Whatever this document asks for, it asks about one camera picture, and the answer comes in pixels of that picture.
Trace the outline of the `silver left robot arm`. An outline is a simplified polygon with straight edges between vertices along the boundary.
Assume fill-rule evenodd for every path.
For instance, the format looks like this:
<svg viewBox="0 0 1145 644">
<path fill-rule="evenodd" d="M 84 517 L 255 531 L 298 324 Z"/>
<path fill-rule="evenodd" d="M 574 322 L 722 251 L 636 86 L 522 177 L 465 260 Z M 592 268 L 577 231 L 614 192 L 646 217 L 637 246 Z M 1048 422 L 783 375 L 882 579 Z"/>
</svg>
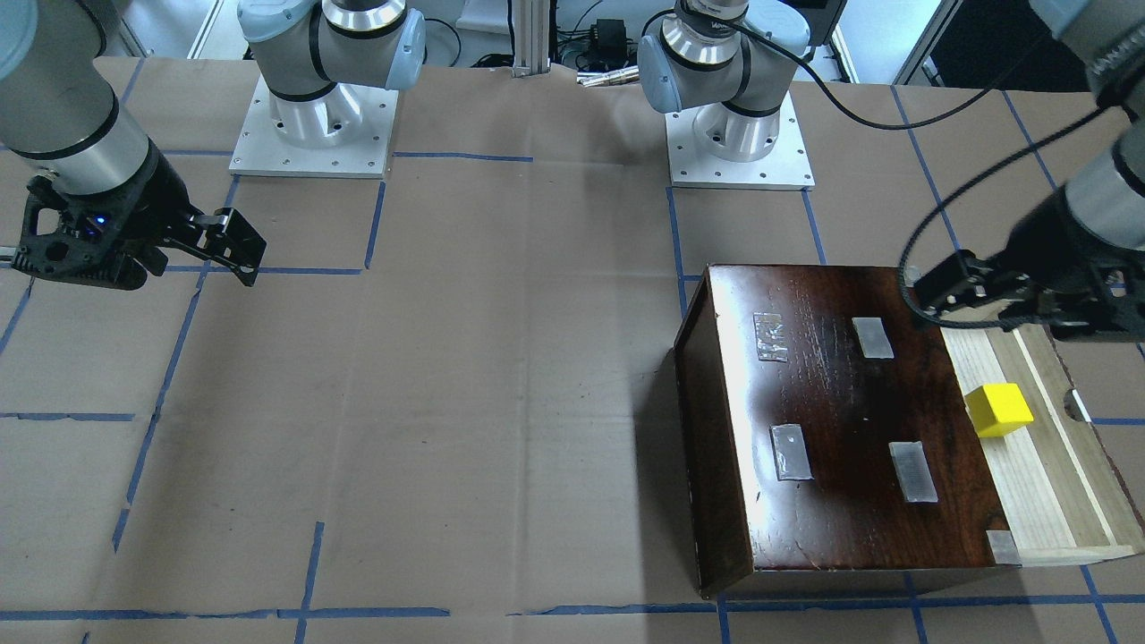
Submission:
<svg viewBox="0 0 1145 644">
<path fill-rule="evenodd" d="M 945 196 L 913 229 L 898 290 L 917 325 L 1005 331 L 1047 325 L 1056 341 L 1142 341 L 1142 1 L 1034 1 L 1030 9 L 1083 62 L 1095 107 Z M 776 118 L 810 24 L 781 1 L 678 1 L 639 44 L 645 97 L 660 113 L 714 107 L 737 125 Z M 987 179 L 1118 109 L 1129 125 L 1055 188 L 981 259 L 960 250 L 915 281 L 921 233 Z"/>
</svg>

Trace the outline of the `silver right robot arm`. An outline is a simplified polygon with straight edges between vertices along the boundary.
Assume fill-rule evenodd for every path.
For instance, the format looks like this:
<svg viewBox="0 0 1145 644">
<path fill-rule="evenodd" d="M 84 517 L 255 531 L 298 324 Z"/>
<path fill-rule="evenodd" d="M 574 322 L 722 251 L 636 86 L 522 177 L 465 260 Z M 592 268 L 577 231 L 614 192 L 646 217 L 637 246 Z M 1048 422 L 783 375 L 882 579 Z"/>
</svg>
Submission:
<svg viewBox="0 0 1145 644">
<path fill-rule="evenodd" d="M 352 87 L 411 89 L 419 78 L 425 18 L 404 1 L 242 1 L 236 13 L 289 144 L 344 142 L 364 121 Z M 118 17 L 110 1 L 3 1 L 3 146 L 34 170 L 11 268 L 131 291 L 175 249 L 251 286 L 260 233 L 237 209 L 194 207 L 94 68 Z"/>
</svg>

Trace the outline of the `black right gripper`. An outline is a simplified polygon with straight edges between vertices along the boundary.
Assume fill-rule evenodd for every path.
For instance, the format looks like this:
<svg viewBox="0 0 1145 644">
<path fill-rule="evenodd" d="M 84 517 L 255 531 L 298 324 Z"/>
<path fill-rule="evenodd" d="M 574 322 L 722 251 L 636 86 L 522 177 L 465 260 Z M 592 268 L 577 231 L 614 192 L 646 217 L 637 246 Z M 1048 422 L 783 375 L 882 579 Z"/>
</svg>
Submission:
<svg viewBox="0 0 1145 644">
<path fill-rule="evenodd" d="M 110 191 L 65 194 L 61 184 L 45 173 L 29 180 L 13 269 L 129 291 L 165 272 L 168 248 L 226 266 L 245 286 L 255 284 L 266 239 L 238 209 L 202 215 L 158 149 L 150 148 L 139 172 Z"/>
</svg>

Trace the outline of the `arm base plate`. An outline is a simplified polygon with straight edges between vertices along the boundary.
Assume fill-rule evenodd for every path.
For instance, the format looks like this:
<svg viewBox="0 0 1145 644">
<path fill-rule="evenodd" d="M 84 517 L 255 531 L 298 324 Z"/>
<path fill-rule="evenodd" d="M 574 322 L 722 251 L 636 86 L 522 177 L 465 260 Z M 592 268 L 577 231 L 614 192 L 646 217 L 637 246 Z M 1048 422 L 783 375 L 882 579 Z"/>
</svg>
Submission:
<svg viewBox="0 0 1145 644">
<path fill-rule="evenodd" d="M 790 94 L 765 117 L 706 105 L 664 121 L 674 187 L 804 191 L 818 184 Z"/>
<path fill-rule="evenodd" d="M 259 79 L 240 135 L 234 175 L 382 179 L 400 91 L 339 84 L 325 97 L 275 97 Z"/>
</svg>

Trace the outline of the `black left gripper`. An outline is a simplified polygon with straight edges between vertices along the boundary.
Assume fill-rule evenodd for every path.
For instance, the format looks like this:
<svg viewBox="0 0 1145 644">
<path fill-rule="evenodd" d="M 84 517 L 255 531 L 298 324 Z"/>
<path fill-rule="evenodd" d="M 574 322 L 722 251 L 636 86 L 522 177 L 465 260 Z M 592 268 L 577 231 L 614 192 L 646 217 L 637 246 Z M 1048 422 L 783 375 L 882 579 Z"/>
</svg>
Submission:
<svg viewBox="0 0 1145 644">
<path fill-rule="evenodd" d="M 1066 191 L 1024 215 L 989 259 L 957 251 L 913 283 L 921 313 L 913 325 L 1006 330 L 1006 322 L 943 321 L 949 311 L 1001 301 L 1006 274 L 1025 275 L 1030 296 L 1008 317 L 1039 315 L 1058 341 L 1142 341 L 1142 251 L 1115 246 L 1077 223 Z"/>
</svg>

